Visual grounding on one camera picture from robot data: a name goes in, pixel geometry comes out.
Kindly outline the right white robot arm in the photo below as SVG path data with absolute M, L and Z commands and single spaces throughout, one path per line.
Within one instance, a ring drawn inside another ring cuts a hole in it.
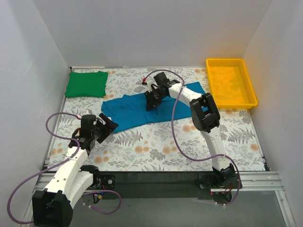
M 213 96 L 210 93 L 202 94 L 187 88 L 184 79 L 170 70 L 154 70 L 143 78 L 142 83 L 146 85 L 147 78 L 155 72 L 158 72 L 153 77 L 156 84 L 151 83 L 149 85 L 150 90 L 144 93 L 147 103 L 146 110 L 151 111 L 155 109 L 166 97 L 174 98 L 171 131 L 178 150 L 185 158 L 191 161 L 202 162 L 211 160 L 212 170 L 215 174 L 215 184 L 220 188 L 231 185 L 232 180 L 236 176 L 237 168 L 232 159 L 226 155 L 220 136 L 220 114 Z M 174 130 L 174 117 L 179 101 L 190 108 L 193 124 L 202 133 L 208 146 L 210 157 L 194 159 L 181 150 Z

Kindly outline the yellow plastic bin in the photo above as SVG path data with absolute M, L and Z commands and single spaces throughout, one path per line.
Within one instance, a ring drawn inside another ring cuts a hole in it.
M 220 109 L 251 109 L 258 105 L 245 61 L 240 58 L 208 58 L 209 89 Z

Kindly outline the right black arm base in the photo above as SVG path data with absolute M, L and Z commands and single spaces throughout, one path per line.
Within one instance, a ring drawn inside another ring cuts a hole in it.
M 236 189 L 239 185 L 242 188 L 242 183 L 239 181 L 239 175 L 233 164 L 220 171 L 213 168 L 212 172 L 199 173 L 195 179 L 195 184 L 201 189 L 226 189 L 230 187 Z

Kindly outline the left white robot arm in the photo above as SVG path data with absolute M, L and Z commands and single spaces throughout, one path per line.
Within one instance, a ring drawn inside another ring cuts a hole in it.
M 102 143 L 117 127 L 103 113 L 86 114 L 80 118 L 68 145 L 66 162 L 42 190 L 32 197 L 33 222 L 39 227 L 68 227 L 73 208 L 86 190 L 93 190 L 94 202 L 102 199 L 104 192 L 113 192 L 115 177 L 102 175 L 98 167 L 85 165 L 96 143 Z

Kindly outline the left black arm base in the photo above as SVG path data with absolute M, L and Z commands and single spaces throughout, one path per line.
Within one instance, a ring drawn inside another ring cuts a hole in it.
M 93 166 L 93 165 L 84 165 L 80 168 L 80 170 L 82 172 L 85 171 L 93 174 L 93 182 L 89 186 L 90 190 L 97 190 L 97 189 L 113 190 L 115 188 L 115 182 L 116 182 L 115 175 L 105 174 L 99 171 L 97 166 Z

